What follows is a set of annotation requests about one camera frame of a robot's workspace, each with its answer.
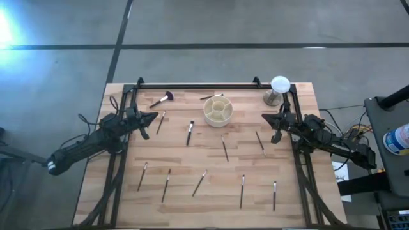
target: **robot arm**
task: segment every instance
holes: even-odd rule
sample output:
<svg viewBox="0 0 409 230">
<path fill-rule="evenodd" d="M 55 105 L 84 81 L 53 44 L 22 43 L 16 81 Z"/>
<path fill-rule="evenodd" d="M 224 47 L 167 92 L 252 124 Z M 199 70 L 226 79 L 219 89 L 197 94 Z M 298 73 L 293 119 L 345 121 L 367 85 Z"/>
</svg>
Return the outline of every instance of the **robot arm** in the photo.
<svg viewBox="0 0 409 230">
<path fill-rule="evenodd" d="M 325 130 L 323 119 L 310 114 L 305 115 L 303 122 L 297 122 L 296 116 L 286 109 L 278 114 L 262 114 L 262 117 L 276 130 L 271 142 L 281 140 L 281 130 L 300 137 L 297 148 L 301 152 L 312 153 L 318 148 L 329 153 L 350 158 L 352 162 L 364 169 L 376 169 L 375 152 L 365 144 L 360 144 L 356 134 L 350 137 L 337 137 Z"/>
<path fill-rule="evenodd" d="M 48 159 L 47 167 L 52 175 L 67 171 L 72 164 L 88 158 L 100 151 L 110 154 L 120 153 L 123 142 L 120 137 L 139 129 L 144 139 L 149 139 L 145 128 L 158 116 L 157 112 L 139 112 L 136 104 L 126 109 L 127 117 L 122 119 L 110 113 L 99 122 L 99 129 L 85 137 L 83 141 L 56 150 Z"/>
</svg>

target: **concrete floor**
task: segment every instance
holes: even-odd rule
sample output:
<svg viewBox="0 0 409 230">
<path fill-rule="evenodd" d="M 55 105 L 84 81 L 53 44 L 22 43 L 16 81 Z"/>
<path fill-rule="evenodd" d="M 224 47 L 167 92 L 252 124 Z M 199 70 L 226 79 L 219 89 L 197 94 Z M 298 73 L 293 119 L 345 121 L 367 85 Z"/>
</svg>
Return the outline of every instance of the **concrete floor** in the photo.
<svg viewBox="0 0 409 230">
<path fill-rule="evenodd" d="M 15 45 L 115 44 L 127 0 L 5 0 Z M 409 42 L 398 0 L 135 0 L 124 44 Z M 98 115 L 113 50 L 0 50 L 0 127 L 48 157 Z M 409 48 L 122 50 L 113 82 L 313 82 L 321 108 L 362 104 L 409 84 Z M 341 127 L 362 108 L 333 111 Z M 61 176 L 32 165 L 8 229 L 71 224 L 84 162 Z M 346 208 L 351 223 L 356 215 Z"/>
</svg>

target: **wooden tabletop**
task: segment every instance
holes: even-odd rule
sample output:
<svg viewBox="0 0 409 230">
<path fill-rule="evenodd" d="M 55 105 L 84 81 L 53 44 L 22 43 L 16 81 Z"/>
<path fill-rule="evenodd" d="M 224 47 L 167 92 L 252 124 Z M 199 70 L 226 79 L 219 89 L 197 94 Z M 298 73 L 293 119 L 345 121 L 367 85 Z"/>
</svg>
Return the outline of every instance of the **wooden tabletop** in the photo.
<svg viewBox="0 0 409 230">
<path fill-rule="evenodd" d="M 313 85 L 296 85 L 302 114 L 319 116 Z M 100 117 L 114 112 L 109 96 L 115 96 L 119 103 L 122 88 L 123 84 L 107 85 Z M 149 140 L 143 140 L 139 132 L 130 137 L 117 227 L 305 226 L 289 136 L 283 132 L 281 142 L 271 144 L 274 131 L 261 117 L 263 113 L 277 113 L 279 108 L 264 103 L 265 89 L 172 90 L 174 101 L 165 101 L 149 109 L 148 106 L 163 97 L 164 92 L 161 89 L 138 91 L 139 110 L 158 111 L 160 115 L 148 129 Z M 204 119 L 205 101 L 199 98 L 218 93 L 224 93 L 231 101 L 234 113 L 227 126 L 213 128 Z M 156 135 L 163 110 L 167 113 Z M 195 123 L 190 144 L 186 146 L 191 120 Z M 262 140 L 266 158 L 255 131 Z M 226 161 L 221 135 L 224 136 L 229 162 Z M 84 220 L 100 199 L 108 159 L 109 154 L 104 153 L 88 162 L 74 224 Z M 329 153 L 314 151 L 312 161 L 320 196 L 336 217 L 346 222 Z M 148 168 L 137 192 L 145 162 Z M 169 169 L 172 169 L 169 185 L 161 203 Z M 206 169 L 208 174 L 192 197 Z M 245 185 L 243 208 L 240 209 L 243 174 Z M 277 181 L 275 211 L 272 209 L 273 181 Z M 309 204 L 314 216 L 311 199 Z M 108 205 L 108 215 L 111 206 L 112 201 Z"/>
</svg>

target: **brush handle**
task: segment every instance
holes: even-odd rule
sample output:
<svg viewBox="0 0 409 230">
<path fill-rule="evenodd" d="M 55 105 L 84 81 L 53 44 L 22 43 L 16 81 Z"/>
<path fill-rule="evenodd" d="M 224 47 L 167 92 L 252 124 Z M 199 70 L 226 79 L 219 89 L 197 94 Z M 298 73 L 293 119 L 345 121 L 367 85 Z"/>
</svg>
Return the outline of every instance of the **brush handle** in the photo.
<svg viewBox="0 0 409 230">
<path fill-rule="evenodd" d="M 226 154 L 226 159 L 229 162 L 228 151 L 226 150 L 226 145 L 224 144 L 224 142 L 223 142 L 223 148 L 224 148 L 224 154 Z"/>
<path fill-rule="evenodd" d="M 158 130 L 156 131 L 156 135 L 158 135 L 158 133 L 159 133 L 159 129 L 160 129 L 160 126 L 162 125 L 163 120 L 164 120 L 164 117 L 162 116 L 162 118 L 160 119 Z"/>
<path fill-rule="evenodd" d="M 212 96 L 206 96 L 206 97 L 204 97 L 204 98 L 200 98 L 200 100 L 209 99 L 209 98 L 211 98 L 211 97 L 213 97 L 213 95 L 212 95 Z"/>
<path fill-rule="evenodd" d="M 163 203 L 164 200 L 165 200 L 165 194 L 166 194 L 167 183 L 169 183 L 169 180 L 166 180 L 164 195 L 162 196 L 162 203 Z"/>
<path fill-rule="evenodd" d="M 263 143 L 261 142 L 260 137 L 259 137 L 257 131 L 256 131 L 256 135 L 257 135 L 258 142 L 260 143 L 261 149 L 264 150 Z"/>
<path fill-rule="evenodd" d="M 141 184 L 142 184 L 142 180 L 143 180 L 143 176 L 145 175 L 145 169 L 143 170 L 143 172 L 142 172 L 142 176 L 141 176 L 141 180 L 139 181 L 139 185 L 138 185 L 138 190 L 137 191 L 139 191 L 139 189 L 140 189 L 140 187 L 141 187 Z"/>
<path fill-rule="evenodd" d="M 275 192 L 273 194 L 273 211 L 275 211 Z"/>
<path fill-rule="evenodd" d="M 194 194 L 196 194 L 197 189 L 199 188 L 200 184 L 201 184 L 202 181 L 203 181 L 203 178 L 204 178 L 204 176 L 202 176 L 202 177 L 200 178 L 199 183 L 197 184 L 196 188 L 194 189 L 194 192 L 193 192 L 192 197 L 194 197 Z"/>
<path fill-rule="evenodd" d="M 192 135 L 192 132 L 189 132 L 189 134 L 187 134 L 187 141 L 186 141 L 186 146 L 189 145 L 189 141 L 190 141 L 190 136 Z"/>
<path fill-rule="evenodd" d="M 151 109 L 152 107 L 154 107 L 154 106 L 158 105 L 160 102 L 161 102 L 160 100 L 159 100 L 159 101 L 157 101 L 157 102 L 155 102 L 153 105 L 149 106 L 149 108 Z"/>
<path fill-rule="evenodd" d="M 242 204 L 243 204 L 243 190 L 244 190 L 244 185 L 242 185 L 242 194 L 240 196 L 240 209 L 242 209 Z"/>
</svg>

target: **beige bowl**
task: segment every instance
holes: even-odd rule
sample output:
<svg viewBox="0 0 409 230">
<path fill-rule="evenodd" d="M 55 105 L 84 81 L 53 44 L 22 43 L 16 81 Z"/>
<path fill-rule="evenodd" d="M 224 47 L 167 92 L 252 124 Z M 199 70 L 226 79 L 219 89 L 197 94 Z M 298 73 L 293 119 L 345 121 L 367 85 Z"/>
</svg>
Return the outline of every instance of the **beige bowl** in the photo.
<svg viewBox="0 0 409 230">
<path fill-rule="evenodd" d="M 214 96 L 204 103 L 204 119 L 213 127 L 227 125 L 233 115 L 233 105 L 224 96 Z"/>
</svg>

